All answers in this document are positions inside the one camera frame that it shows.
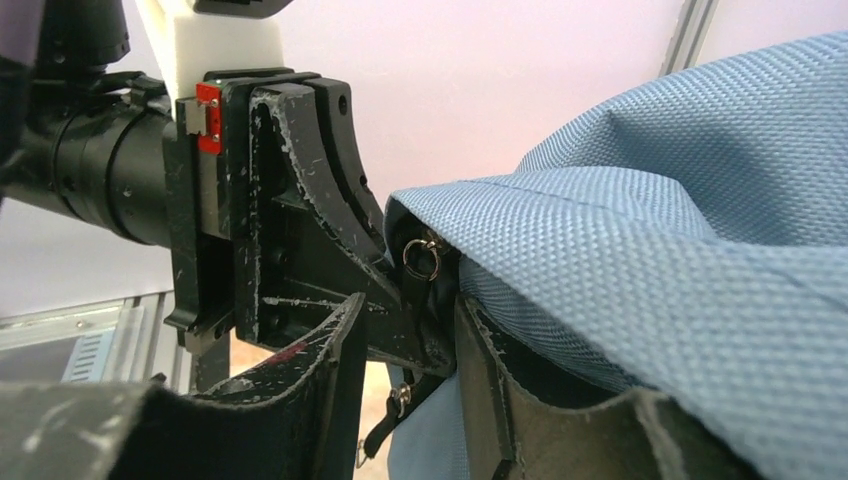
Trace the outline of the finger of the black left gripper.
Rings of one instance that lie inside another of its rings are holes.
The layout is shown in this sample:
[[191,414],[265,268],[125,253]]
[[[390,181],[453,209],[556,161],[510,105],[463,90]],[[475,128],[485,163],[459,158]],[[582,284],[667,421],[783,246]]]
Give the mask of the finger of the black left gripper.
[[352,90],[349,84],[313,78],[305,82],[315,93],[322,143],[337,188],[362,234],[357,237],[360,257],[378,271],[388,271],[386,242],[382,233],[383,212],[368,184],[356,140]]
[[448,376],[452,344],[402,300],[398,265],[382,273],[356,249],[359,225],[345,209],[319,130],[315,93],[303,83],[256,88],[250,99],[251,179],[259,264],[260,343],[296,338],[349,295],[361,293],[368,356]]

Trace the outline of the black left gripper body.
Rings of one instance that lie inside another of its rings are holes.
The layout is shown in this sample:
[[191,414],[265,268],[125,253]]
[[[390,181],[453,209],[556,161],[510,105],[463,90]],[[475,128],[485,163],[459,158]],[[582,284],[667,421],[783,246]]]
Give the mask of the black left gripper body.
[[192,354],[229,331],[255,341],[259,264],[250,99],[261,71],[213,71],[176,100],[163,131],[175,288],[167,324]]

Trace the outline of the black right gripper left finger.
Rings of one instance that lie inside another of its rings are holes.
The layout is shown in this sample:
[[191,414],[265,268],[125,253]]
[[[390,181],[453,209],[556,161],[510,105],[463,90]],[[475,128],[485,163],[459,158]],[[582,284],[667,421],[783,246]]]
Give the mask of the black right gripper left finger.
[[349,479],[365,297],[197,395],[161,382],[3,383],[5,479]]

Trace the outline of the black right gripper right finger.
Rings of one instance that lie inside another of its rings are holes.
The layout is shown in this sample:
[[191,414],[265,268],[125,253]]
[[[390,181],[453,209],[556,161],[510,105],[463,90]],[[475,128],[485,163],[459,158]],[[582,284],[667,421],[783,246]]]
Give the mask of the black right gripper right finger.
[[473,479],[756,479],[669,396],[588,383],[455,306],[458,378]]

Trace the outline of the blue student backpack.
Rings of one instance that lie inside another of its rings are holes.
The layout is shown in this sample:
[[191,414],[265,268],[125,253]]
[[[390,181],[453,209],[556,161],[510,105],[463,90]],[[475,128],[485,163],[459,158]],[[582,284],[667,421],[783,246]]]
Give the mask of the blue student backpack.
[[655,387],[768,479],[847,475],[847,35],[613,97],[516,171],[393,193],[497,325]]

